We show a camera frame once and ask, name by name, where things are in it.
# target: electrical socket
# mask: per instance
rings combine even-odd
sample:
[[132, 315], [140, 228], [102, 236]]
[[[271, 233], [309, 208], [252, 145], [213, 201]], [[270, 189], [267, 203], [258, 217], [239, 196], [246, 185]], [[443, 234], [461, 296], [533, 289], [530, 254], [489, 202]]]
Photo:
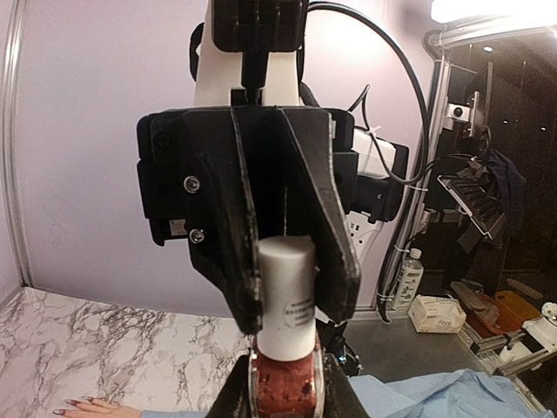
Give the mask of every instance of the electrical socket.
[[369, 216], [364, 213], [352, 212], [346, 215], [346, 222], [350, 228], [350, 236], [360, 264], [372, 247], [377, 235], [383, 229], [383, 222], [369, 223]]

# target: black cable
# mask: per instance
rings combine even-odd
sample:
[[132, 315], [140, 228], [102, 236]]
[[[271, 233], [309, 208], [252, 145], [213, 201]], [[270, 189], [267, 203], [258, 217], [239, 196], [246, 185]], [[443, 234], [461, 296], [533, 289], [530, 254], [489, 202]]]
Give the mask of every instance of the black cable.
[[310, 86], [304, 83], [303, 81], [299, 84], [299, 95], [304, 102], [304, 105], [311, 106], [311, 107], [321, 107], [315, 96], [313, 96], [312, 89]]
[[[433, 79], [432, 80], [436, 80], [438, 79], [439, 75], [440, 75], [440, 62], [436, 62], [435, 64], [435, 68], [433, 71]], [[433, 109], [433, 105], [435, 103], [435, 98], [437, 96], [437, 90], [439, 89], [439, 84], [435, 83], [433, 81], [432, 83], [432, 89], [431, 89], [431, 94], [429, 97], [429, 105], [428, 105], [428, 109], [429, 109], [429, 117], [432, 116], [431, 112]], [[418, 172], [418, 167], [415, 166], [413, 168], [413, 173], [417, 173]], [[391, 237], [391, 241], [389, 242], [389, 247], [387, 248], [387, 252], [386, 252], [386, 256], [384, 258], [384, 261], [381, 265], [381, 269], [380, 269], [380, 273], [379, 273], [379, 284], [378, 284], [378, 289], [381, 292], [384, 292], [386, 290], [386, 285], [388, 285], [389, 280], [393, 281], [396, 280], [396, 276], [393, 277], [393, 274], [397, 274], [398, 270], [397, 270], [397, 261], [399, 262], [400, 259], [402, 259], [402, 253], [399, 253], [396, 250], [396, 245], [399, 243], [400, 237], [402, 237], [403, 232], [405, 231], [405, 228], [407, 227], [407, 223], [406, 220], [407, 219], [414, 219], [416, 217], [416, 214], [419, 210], [418, 206], [413, 206], [413, 201], [416, 199], [416, 193], [418, 193], [417, 190], [410, 188], [406, 194], [406, 198], [405, 201], [402, 205], [402, 209], [401, 209], [401, 214], [399, 216], [399, 221], [397, 222], [397, 225], [395, 227], [394, 230], [394, 234]], [[386, 300], [380, 298], [379, 293], [376, 296], [376, 301], [377, 301], [377, 310], [379, 312], [380, 318], [382, 321], [384, 321], [385, 323], [389, 323], [390, 320], [386, 314]]]
[[377, 24], [372, 22], [368, 17], [362, 15], [357, 10], [348, 6], [344, 6], [343, 4], [323, 2], [323, 1], [311, 2], [308, 11], [314, 11], [314, 10], [336, 11], [338, 13], [352, 17], [353, 19], [356, 19], [359, 22], [363, 23], [365, 26], [367, 26], [368, 28], [373, 30], [376, 34], [378, 34], [381, 37], [381, 39], [383, 39], [391, 47], [391, 49], [394, 51], [394, 53], [397, 55], [400, 62], [402, 63], [402, 66], [404, 67], [406, 74], [410, 79], [416, 98], [418, 99], [419, 114], [421, 116], [421, 122], [422, 122], [422, 137], [420, 140], [420, 150], [419, 150], [420, 159], [419, 159], [419, 170], [417, 175], [414, 176], [412, 179], [408, 179], [408, 180], [404, 180], [398, 177], [393, 177], [393, 179], [395, 179], [397, 182], [403, 185], [415, 185], [420, 180], [422, 180], [426, 175], [427, 154], [429, 151], [429, 120], [428, 120], [429, 118], [427, 115], [427, 105], [426, 105], [424, 92], [421, 90], [418, 77], [416, 76], [416, 73], [414, 72], [413, 67], [410, 64], [410, 61], [408, 61], [408, 58], [406, 57], [403, 50], [399, 47], [399, 45], [391, 37], [389, 37], [389, 35], [387, 35], [387, 33], [384, 30], [382, 30]]
[[203, 29], [205, 24], [199, 24], [190, 37], [190, 74], [193, 81], [198, 81], [199, 54], [198, 47], [201, 45]]
[[[460, 152], [456, 152], [456, 153], [453, 153], [453, 154], [447, 154], [447, 155], [444, 155], [444, 156], [442, 156], [442, 157], [437, 157], [436, 159], [434, 159], [433, 161], [431, 161], [431, 162], [427, 165], [427, 167], [426, 167], [426, 172], [430, 172], [430, 171], [435, 167], [436, 164], [438, 164], [439, 162], [441, 162], [441, 161], [443, 161], [443, 160], [445, 160], [445, 159], [458, 159], [458, 160], [461, 160], [461, 161], [470, 161], [470, 159], [471, 159], [472, 157], [473, 157], [473, 156], [470, 155], [470, 154], [465, 154], [465, 153], [460, 153]], [[402, 250], [406, 250], [407, 247], [408, 247], [409, 245], [411, 245], [411, 244], [414, 242], [414, 240], [415, 240], [416, 238], [418, 238], [418, 236], [419, 236], [420, 234], [421, 234], [421, 231], [418, 231], [418, 232], [416, 232], [412, 237], [408, 238], [408, 239], [405, 241], [405, 243], [404, 243], [404, 245], [402, 246], [401, 249], [402, 249]], [[400, 268], [402, 268], [402, 263], [403, 263], [403, 262], [404, 262], [404, 261], [403, 261], [403, 258], [400, 257], [400, 258], [399, 258], [399, 262], [398, 262], [398, 264], [397, 264], [397, 268], [395, 269], [395, 271], [397, 271], [397, 272], [400, 271]], [[398, 280], [393, 280], [393, 283], [391, 283], [391, 285], [388, 287], [388, 291], [386, 292], [387, 295], [388, 295], [388, 294], [391, 294], [391, 293], [394, 291], [394, 289], [395, 289], [395, 287], [397, 286], [398, 282], [399, 282]]]
[[[386, 165], [385, 157], [383, 156], [382, 152], [380, 152], [380, 148], [379, 148], [377, 138], [375, 138], [375, 135], [373, 135], [373, 133], [371, 132], [371, 130], [369, 128], [369, 123], [365, 118], [364, 118], [364, 123], [366, 124], [366, 128], [362, 128], [361, 126], [354, 126], [355, 129], [365, 131], [367, 134], [369, 134], [370, 138], [372, 139], [373, 145], [378, 150], [379, 160], [381, 161], [381, 164], [383, 165], [383, 168], [385, 169], [386, 173], [390, 177], [395, 177], [396, 178], [396, 175], [393, 174], [391, 172], [391, 170], [389, 170], [388, 166]], [[463, 153], [454, 153], [454, 154], [449, 154], [449, 155], [446, 155], [446, 156], [443, 156], [443, 157], [437, 157], [436, 159], [427, 163], [425, 173], [427, 174], [428, 172], [430, 172], [437, 163], [439, 163], [440, 161], [442, 161], [444, 159], [460, 159], [462, 161], [469, 161], [470, 158], [472, 158], [472, 155], [463, 154]]]
[[354, 111], [359, 106], [359, 104], [362, 103], [362, 100], [367, 97], [367, 92], [369, 92], [370, 87], [371, 86], [369, 84], [366, 84], [366, 87], [364, 87], [364, 90], [359, 94], [358, 98], [346, 110], [347, 112]]
[[[362, 101], [362, 118], [364, 119], [364, 126], [366, 127], [368, 132], [372, 131], [372, 127], [369, 125], [369, 119], [367, 118], [367, 92], [364, 95], [364, 99]], [[383, 152], [377, 148], [377, 153], [382, 156]]]

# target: screw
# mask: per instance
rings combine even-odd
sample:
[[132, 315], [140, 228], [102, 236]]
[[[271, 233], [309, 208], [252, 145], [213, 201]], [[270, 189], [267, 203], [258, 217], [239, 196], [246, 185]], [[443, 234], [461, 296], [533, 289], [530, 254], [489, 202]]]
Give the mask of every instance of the screw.
[[201, 187], [201, 183], [199, 179], [195, 176], [188, 176], [184, 180], [184, 189], [191, 194], [195, 194], [199, 192], [199, 188]]
[[203, 229], [192, 229], [190, 231], [190, 241], [193, 244], [201, 244], [205, 240]]
[[159, 151], [166, 151], [171, 146], [172, 138], [168, 133], [160, 132], [153, 140]]

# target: white box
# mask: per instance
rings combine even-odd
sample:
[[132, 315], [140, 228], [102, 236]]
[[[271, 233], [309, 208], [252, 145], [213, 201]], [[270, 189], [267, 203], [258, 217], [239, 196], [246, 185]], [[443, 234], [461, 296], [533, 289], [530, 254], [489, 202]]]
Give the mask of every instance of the white box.
[[456, 334], [466, 320], [466, 314], [456, 299], [416, 297], [408, 316], [419, 333]]

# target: hand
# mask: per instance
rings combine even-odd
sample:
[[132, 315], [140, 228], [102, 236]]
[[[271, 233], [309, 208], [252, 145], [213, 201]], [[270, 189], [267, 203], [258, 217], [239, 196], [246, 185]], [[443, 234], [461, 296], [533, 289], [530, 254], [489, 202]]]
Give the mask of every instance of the hand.
[[141, 411], [134, 408], [120, 407], [89, 396], [84, 396], [84, 399], [87, 401], [81, 402], [73, 399], [66, 401], [77, 410], [57, 409], [52, 411], [52, 414], [68, 418], [141, 418]]

